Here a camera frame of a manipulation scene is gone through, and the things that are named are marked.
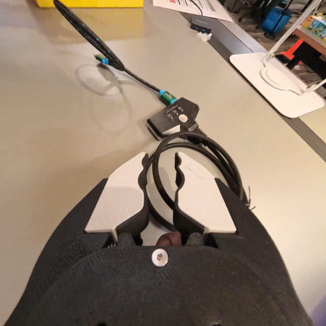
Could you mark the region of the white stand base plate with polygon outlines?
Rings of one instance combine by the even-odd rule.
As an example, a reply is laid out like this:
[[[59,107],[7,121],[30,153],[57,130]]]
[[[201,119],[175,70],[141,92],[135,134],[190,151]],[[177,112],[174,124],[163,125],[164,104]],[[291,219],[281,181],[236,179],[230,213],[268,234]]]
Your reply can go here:
[[[231,55],[231,64],[281,115],[297,118],[323,108],[325,100],[277,58],[263,52]]]

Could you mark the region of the person's right hand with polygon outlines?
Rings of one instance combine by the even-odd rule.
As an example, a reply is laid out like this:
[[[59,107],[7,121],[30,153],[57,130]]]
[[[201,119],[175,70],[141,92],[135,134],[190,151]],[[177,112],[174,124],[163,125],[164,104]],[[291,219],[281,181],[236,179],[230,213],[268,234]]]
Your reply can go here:
[[[182,246],[181,233],[178,231],[169,232],[159,237],[157,247]]]

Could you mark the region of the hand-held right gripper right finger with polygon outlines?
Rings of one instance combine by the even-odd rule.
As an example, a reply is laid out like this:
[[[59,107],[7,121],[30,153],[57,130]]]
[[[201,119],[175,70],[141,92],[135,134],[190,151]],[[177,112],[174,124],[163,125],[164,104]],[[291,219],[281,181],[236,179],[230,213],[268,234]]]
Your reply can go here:
[[[175,170],[175,228],[184,236],[235,234],[236,226],[213,174],[183,152],[175,154]]]

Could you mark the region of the printed paper sheet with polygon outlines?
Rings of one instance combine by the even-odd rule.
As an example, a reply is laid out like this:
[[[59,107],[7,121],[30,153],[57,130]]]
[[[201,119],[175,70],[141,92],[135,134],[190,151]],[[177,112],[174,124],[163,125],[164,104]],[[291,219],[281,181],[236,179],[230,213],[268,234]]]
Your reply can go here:
[[[224,6],[215,0],[153,0],[153,5],[227,22],[233,21]]]

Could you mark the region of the colourful toy box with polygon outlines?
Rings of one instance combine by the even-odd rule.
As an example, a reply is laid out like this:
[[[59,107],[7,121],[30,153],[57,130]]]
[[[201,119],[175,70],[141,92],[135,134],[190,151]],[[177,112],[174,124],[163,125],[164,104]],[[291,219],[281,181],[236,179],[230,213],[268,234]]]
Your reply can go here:
[[[319,38],[326,40],[326,15],[323,13],[318,13],[316,15],[311,15],[307,17],[302,22],[302,27],[311,31]]]

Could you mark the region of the yellow plastic bin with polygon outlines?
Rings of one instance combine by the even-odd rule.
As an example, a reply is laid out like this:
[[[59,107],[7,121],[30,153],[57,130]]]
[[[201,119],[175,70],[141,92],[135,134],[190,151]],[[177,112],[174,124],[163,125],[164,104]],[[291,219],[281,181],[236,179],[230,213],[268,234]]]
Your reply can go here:
[[[143,0],[60,0],[69,8],[142,8]]]

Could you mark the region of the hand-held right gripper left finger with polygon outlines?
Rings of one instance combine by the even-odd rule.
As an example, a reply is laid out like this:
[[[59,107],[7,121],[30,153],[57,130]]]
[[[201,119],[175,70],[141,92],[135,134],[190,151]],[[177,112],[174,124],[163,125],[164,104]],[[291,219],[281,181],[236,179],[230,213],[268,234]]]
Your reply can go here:
[[[146,193],[149,156],[141,152],[118,167],[107,179],[85,227],[86,233],[139,236],[149,223]]]

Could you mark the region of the blue storage crate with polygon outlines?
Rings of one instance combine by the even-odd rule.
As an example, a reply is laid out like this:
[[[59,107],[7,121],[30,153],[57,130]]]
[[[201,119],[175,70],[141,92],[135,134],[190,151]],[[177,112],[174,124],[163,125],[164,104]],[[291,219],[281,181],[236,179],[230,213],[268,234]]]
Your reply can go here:
[[[276,34],[280,33],[283,28],[287,25],[292,17],[291,10],[284,10],[279,7],[275,7],[267,15],[267,18],[262,23],[262,30],[268,32],[274,32]]]

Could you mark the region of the black braided cable green plugs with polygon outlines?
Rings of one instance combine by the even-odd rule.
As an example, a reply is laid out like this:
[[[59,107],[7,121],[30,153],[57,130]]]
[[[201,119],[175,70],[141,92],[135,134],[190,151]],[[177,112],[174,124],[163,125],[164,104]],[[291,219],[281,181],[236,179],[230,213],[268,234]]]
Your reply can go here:
[[[114,52],[99,38],[95,32],[90,29],[70,8],[63,4],[59,0],[53,1],[56,9],[65,17],[65,19],[74,27],[76,31],[86,39],[100,54],[95,55],[95,59],[103,65],[111,66],[116,70],[125,72],[133,79],[140,82],[142,85],[150,88],[154,92],[158,93],[159,98],[167,105],[173,104],[177,101],[177,98],[170,92],[159,89],[158,87],[150,84],[146,80],[134,74],[127,69],[122,61],[114,54]]]

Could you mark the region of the brown wooden table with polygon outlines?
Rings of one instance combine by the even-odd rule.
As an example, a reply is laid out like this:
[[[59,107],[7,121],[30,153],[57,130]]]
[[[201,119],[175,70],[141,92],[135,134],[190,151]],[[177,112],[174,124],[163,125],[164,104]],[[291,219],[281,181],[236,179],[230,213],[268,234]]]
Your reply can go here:
[[[299,26],[293,31],[293,34],[309,44],[316,51],[326,56],[326,40],[302,26]]]

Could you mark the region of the red and black stool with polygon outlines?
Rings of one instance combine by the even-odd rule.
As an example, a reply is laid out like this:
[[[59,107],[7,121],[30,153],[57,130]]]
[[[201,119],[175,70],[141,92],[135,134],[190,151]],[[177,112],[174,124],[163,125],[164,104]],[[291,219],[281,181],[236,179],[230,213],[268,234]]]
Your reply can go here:
[[[289,50],[276,55],[276,58],[290,70],[302,64],[307,65],[313,56],[314,49],[303,39],[299,39]]]

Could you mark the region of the dark grey usb hub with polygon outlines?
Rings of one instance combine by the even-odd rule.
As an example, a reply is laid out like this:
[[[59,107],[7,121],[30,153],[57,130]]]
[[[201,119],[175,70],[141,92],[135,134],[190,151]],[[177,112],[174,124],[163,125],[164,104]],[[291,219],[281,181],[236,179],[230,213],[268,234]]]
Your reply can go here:
[[[193,16],[190,22],[190,29],[195,30],[197,32],[210,34],[212,23],[207,17],[204,16]]]

